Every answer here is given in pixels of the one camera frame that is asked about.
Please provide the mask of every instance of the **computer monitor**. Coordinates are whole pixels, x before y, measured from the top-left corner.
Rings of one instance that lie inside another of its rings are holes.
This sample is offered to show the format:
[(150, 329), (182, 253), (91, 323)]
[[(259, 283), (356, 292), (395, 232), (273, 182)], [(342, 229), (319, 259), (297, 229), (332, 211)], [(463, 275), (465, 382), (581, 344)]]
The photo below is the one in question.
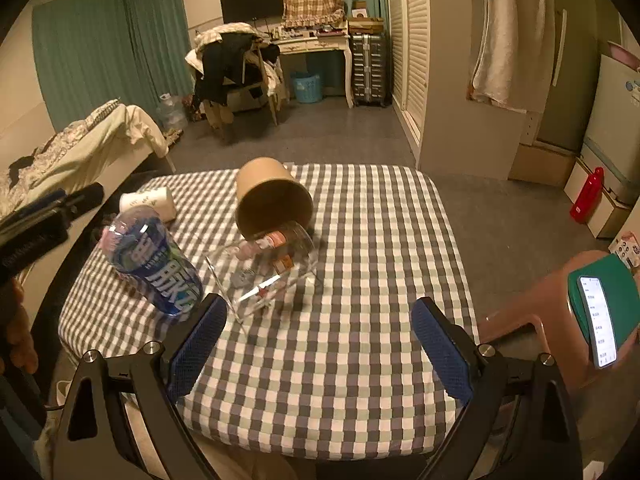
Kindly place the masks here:
[(282, 16), (283, 0), (220, 0), (225, 23), (249, 22)]

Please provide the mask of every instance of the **silver suitcase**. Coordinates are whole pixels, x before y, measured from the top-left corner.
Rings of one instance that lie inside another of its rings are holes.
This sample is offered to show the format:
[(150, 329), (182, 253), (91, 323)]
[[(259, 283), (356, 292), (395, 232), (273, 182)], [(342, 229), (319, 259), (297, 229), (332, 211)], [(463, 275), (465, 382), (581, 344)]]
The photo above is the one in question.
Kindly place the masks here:
[(356, 104), (385, 104), (386, 37), (381, 34), (351, 35), (353, 75), (351, 85)]

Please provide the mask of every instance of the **red bottle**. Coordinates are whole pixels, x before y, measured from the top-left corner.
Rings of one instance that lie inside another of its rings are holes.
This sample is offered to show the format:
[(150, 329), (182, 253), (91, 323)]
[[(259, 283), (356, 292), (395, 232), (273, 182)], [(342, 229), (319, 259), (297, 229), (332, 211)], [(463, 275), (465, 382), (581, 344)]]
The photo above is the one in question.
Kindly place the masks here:
[(589, 214), (596, 205), (600, 194), (602, 193), (602, 185), (604, 183), (604, 170), (597, 167), (596, 171), (591, 173), (580, 190), (580, 195), (571, 208), (571, 216), (580, 224), (584, 223)]

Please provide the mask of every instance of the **gray floor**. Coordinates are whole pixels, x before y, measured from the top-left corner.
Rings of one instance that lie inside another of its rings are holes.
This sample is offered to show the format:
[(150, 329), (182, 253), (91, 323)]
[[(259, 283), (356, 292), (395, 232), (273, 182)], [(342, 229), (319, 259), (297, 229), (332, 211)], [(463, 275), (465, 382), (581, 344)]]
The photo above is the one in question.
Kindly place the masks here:
[[(274, 126), (267, 109), (238, 114), (224, 139), (206, 121), (190, 124), (171, 149), (177, 171), (238, 168), (256, 156), (296, 163), (414, 166), (392, 108), (349, 110), (344, 98), (327, 98), (315, 105), (293, 102), (279, 118), (281, 124)], [(471, 176), (430, 177), (452, 225), (478, 319), (574, 254), (607, 247), (606, 242), (594, 240), (586, 226), (573, 222), (562, 189)], [(499, 347), (506, 355), (534, 357), (538, 353), (534, 338), (527, 333)], [(640, 374), (635, 372), (639, 365), (640, 356), (635, 352), (619, 373), (575, 399), (585, 460), (610, 460), (626, 438), (640, 398), (640, 378), (636, 379)], [(634, 384), (619, 388), (620, 377)], [(491, 446), (487, 451), (479, 470), (490, 463)], [(383, 463), (376, 462), (376, 476), (387, 468)], [(402, 464), (388, 462), (388, 477), (404, 478), (398, 475), (400, 470), (411, 471), (415, 477), (414, 471), (422, 465), (416, 460)], [(319, 477), (339, 480), (351, 474), (348, 469), (341, 471), (319, 470)]]

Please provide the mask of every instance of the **checkered tablecloth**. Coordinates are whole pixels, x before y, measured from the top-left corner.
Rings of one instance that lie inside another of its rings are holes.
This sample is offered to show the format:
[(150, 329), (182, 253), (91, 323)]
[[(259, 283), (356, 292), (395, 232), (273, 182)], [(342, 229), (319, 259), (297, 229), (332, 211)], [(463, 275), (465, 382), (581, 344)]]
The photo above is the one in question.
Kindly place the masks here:
[[(177, 409), (205, 436), (307, 458), (378, 458), (433, 449), (456, 415), (413, 335), (409, 308), (431, 296), (478, 340), (460, 254), (433, 183), (409, 168), (305, 164), (292, 174), (315, 204), (318, 280), (225, 330)], [(178, 218), (176, 242), (206, 285), (204, 252), (231, 243), (237, 170), (156, 178)], [(60, 316), (79, 358), (135, 352), (168, 321), (132, 295), (94, 250)]]

